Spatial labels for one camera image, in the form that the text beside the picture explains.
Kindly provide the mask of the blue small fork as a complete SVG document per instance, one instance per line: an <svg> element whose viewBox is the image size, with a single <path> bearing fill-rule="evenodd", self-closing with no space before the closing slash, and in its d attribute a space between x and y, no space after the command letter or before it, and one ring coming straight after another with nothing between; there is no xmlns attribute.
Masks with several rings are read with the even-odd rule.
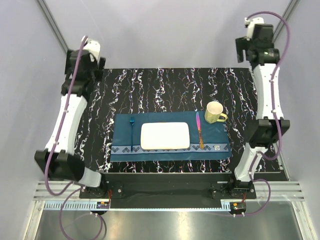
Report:
<svg viewBox="0 0 320 240"><path fill-rule="evenodd" d="M130 127L131 127L131 133L130 133L130 152L133 152L133 134L134 134L134 124L135 124L135 118L132 116L129 120Z"/></svg>

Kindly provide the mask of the yellow mug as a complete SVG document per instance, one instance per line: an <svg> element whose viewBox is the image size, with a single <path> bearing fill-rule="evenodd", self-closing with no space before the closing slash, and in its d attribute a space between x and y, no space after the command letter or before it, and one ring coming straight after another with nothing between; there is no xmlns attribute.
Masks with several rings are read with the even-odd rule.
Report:
<svg viewBox="0 0 320 240"><path fill-rule="evenodd" d="M204 119L209 123L225 122L228 116L223 113L224 107L218 101L211 101L206 105Z"/></svg>

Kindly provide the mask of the white rectangular plate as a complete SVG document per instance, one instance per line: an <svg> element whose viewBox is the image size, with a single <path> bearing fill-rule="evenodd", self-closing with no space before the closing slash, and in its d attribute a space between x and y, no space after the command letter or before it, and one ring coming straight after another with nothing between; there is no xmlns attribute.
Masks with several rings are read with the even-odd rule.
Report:
<svg viewBox="0 0 320 240"><path fill-rule="evenodd" d="M153 122L141 126L140 145L143 150L183 150L190 144L186 122Z"/></svg>

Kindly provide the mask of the pink orange knife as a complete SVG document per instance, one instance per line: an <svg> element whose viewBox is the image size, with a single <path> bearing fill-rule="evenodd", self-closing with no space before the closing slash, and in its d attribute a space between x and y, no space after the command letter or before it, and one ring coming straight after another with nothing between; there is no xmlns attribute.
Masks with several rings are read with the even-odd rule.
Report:
<svg viewBox="0 0 320 240"><path fill-rule="evenodd" d="M196 117L196 125L197 125L198 136L199 136L199 148L203 150L205 148L205 145L202 138L201 120L200 120L199 112L196 112L195 117Z"/></svg>

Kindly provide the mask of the blue patterned cloth placemat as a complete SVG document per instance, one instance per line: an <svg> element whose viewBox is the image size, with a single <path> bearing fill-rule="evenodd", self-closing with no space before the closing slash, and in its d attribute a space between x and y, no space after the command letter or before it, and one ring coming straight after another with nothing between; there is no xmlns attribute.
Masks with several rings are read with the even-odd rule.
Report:
<svg viewBox="0 0 320 240"><path fill-rule="evenodd" d="M196 123L199 112L204 149L199 147L199 133ZM133 152L131 152L130 118L134 117ZM188 124L190 146L179 150L144 150L141 147L141 128L145 123L184 122ZM142 161L190 161L224 160L232 156L228 128L224 122L208 123L204 111L149 112L117 114L110 152L111 162Z"/></svg>

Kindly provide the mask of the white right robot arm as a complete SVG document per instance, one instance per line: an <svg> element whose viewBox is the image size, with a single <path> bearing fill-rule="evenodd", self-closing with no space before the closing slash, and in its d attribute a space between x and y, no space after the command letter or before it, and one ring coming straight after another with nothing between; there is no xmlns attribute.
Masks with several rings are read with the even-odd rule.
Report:
<svg viewBox="0 0 320 240"><path fill-rule="evenodd" d="M282 144L282 136L290 127L284 119L279 97L279 70L281 56L274 45L274 27L261 17L247 20L247 34L237 38L238 62L247 60L254 76L257 92L257 113L245 129L245 147L239 164L226 187L232 198L241 198L254 190L254 172L261 158L269 161L266 152L274 143Z"/></svg>

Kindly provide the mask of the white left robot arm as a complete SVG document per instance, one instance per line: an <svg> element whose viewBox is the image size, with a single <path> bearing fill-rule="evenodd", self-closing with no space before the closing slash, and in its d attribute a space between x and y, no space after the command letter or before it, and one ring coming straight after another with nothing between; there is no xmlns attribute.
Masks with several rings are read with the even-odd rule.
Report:
<svg viewBox="0 0 320 240"><path fill-rule="evenodd" d="M101 173L88 169L75 155L75 140L81 117L87 107L94 83L103 75L105 58L100 57L100 47L85 46L83 50L68 50L65 63L65 81L61 86L59 114L44 150L34 155L45 176L45 186L53 196L49 180L69 180L82 187L90 187L97 198L108 193Z"/></svg>

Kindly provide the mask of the right aluminium frame post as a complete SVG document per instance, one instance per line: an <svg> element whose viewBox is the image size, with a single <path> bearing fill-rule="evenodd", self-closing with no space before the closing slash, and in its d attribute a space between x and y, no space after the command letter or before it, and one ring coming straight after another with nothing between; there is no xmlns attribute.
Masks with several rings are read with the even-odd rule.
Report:
<svg viewBox="0 0 320 240"><path fill-rule="evenodd" d="M290 0L288 5L286 6L286 9L282 14L282 18L286 21L287 24L289 23L290 18L294 14L300 2L301 0ZM274 31L273 40L276 41L280 36L281 32L285 29L286 29L285 24L283 23L282 20L279 20Z"/></svg>

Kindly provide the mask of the aluminium frame post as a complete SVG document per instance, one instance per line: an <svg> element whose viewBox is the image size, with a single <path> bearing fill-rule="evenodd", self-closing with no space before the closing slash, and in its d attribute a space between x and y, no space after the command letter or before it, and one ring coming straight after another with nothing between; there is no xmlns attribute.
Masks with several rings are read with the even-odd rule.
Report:
<svg viewBox="0 0 320 240"><path fill-rule="evenodd" d="M286 9L282 14L282 18L286 21L287 24L289 23L290 18L294 14L300 2L301 0L290 0L288 5L286 6ZM283 23L282 20L279 20L274 31L273 40L276 41L280 36L281 32L285 29L286 29L285 24Z"/></svg>
<svg viewBox="0 0 320 240"><path fill-rule="evenodd" d="M47 21L49 28L55 36L58 44L60 45L63 52L66 54L68 51L68 44L62 35L62 32L45 0L35 0L45 20Z"/></svg>

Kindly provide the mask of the left aluminium frame post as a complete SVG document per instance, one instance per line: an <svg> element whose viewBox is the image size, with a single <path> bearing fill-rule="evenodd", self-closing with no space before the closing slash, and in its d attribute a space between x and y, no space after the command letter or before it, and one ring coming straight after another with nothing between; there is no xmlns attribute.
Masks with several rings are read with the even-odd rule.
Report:
<svg viewBox="0 0 320 240"><path fill-rule="evenodd" d="M55 36L58 44L60 45L63 52L66 54L68 51L68 44L62 35L62 32L45 0L35 0L45 20L47 21L49 28Z"/></svg>

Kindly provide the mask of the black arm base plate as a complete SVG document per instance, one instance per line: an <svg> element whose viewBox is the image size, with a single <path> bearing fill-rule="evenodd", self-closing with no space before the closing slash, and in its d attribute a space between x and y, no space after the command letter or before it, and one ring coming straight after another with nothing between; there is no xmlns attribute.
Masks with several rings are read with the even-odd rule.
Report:
<svg viewBox="0 0 320 240"><path fill-rule="evenodd" d="M105 173L103 186L87 187L80 192L82 199L102 199L111 191L113 199L129 194L199 195L216 199L253 200L257 197L251 180L241 182L232 173Z"/></svg>

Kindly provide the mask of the aluminium front rail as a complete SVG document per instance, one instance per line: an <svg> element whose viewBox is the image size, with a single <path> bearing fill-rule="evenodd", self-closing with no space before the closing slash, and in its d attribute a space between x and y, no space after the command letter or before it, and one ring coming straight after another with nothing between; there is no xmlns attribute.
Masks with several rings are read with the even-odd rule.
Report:
<svg viewBox="0 0 320 240"><path fill-rule="evenodd" d="M305 200L301 186L297 181L270 181L270 200L273 202L288 201L288 202L302 202ZM51 201L64 200L69 194L77 190L79 186L71 185L67 190L59 196L51 195L45 186L44 181L40 181L36 187L34 200ZM254 183L256 199L258 201L265 201L268 197L268 187L263 181Z"/></svg>

